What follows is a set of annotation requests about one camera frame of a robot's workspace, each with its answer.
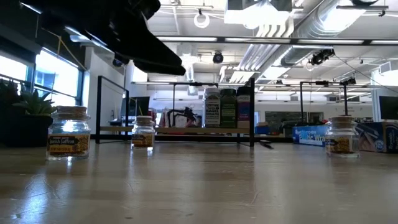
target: ceiling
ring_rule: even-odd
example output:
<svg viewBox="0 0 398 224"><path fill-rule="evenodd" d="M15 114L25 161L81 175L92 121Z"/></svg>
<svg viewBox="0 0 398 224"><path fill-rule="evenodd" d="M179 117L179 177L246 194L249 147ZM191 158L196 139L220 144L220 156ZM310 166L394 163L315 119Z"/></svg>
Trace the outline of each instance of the ceiling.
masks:
<svg viewBox="0 0 398 224"><path fill-rule="evenodd" d="M148 21L148 27L155 35L209 35L209 36L255 36L257 29L251 30L240 24L225 24L222 20L226 0L180 0L182 6L213 6L213 10L203 9L205 13L217 15L219 18L210 17L208 27L202 29L194 24L194 17L198 13L197 9L179 9L177 8L174 16L173 9L167 7L170 0L161 0L162 7L153 18ZM304 0L303 11L294 14L294 24L297 24L305 18L305 16L313 10L322 0ZM384 1L380 0L376 5L383 5ZM389 6L387 13L398 15L398 1L386 0ZM398 17L384 16L378 17L379 12L366 12L354 24L339 34L338 38L390 38L398 37ZM212 80L214 76L219 75L220 68L223 65L237 65L242 60L247 44L195 44L200 61L194 64L195 73L201 76L208 76L202 80ZM215 51L222 51L224 55L223 64L213 64L212 58ZM335 52L340 59L333 57L313 70L307 65L307 59L304 59L297 66L292 68L286 74L286 83L298 83L300 80L332 80L335 77L347 73L354 75L357 83L369 83L369 79L360 73L353 74L354 67L365 75L370 75L370 71L377 68L378 64L385 63L389 60L398 58L398 47L335 47ZM164 78L164 75L150 74L151 81L157 78Z"/></svg>

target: glass wall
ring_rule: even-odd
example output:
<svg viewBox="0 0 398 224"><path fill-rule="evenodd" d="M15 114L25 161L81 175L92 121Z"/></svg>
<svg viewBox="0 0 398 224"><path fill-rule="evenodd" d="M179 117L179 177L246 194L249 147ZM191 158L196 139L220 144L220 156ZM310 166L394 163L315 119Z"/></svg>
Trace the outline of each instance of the glass wall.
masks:
<svg viewBox="0 0 398 224"><path fill-rule="evenodd" d="M54 101L53 106L81 105L83 72L76 65L44 49L36 56L34 74L33 71L23 63L0 56L0 78L23 82L28 91L34 81L39 96L52 92L47 100Z"/></svg>

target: cardboard box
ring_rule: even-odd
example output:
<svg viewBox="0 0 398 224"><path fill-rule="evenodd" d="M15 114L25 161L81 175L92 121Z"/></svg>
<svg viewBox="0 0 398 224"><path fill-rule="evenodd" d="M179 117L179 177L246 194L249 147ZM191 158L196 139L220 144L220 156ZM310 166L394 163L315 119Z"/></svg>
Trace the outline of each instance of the cardboard box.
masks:
<svg viewBox="0 0 398 224"><path fill-rule="evenodd" d="M358 124L359 150L398 153L398 124L373 122Z"/></svg>

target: wooden table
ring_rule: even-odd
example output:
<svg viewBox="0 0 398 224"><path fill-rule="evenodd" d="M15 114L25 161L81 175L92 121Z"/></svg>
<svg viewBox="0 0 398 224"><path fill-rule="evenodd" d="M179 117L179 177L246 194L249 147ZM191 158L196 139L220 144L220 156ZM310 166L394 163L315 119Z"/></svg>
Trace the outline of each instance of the wooden table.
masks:
<svg viewBox="0 0 398 224"><path fill-rule="evenodd" d="M0 149L0 223L397 223L398 157L274 144L92 144L89 159Z"/></svg>

